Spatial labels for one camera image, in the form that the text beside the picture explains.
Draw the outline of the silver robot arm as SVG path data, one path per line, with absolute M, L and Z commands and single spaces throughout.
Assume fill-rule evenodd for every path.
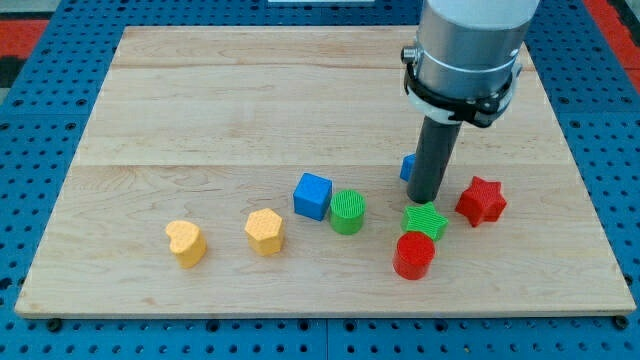
M 404 90 L 424 115 L 407 195 L 438 194 L 462 124 L 487 128 L 514 96 L 519 50 L 538 0 L 425 0 L 414 42 L 401 51 Z

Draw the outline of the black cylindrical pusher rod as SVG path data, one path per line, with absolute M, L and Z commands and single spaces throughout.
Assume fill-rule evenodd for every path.
M 443 124 L 424 118 L 407 186 L 413 202 L 425 204 L 437 197 L 460 128 L 460 121 Z

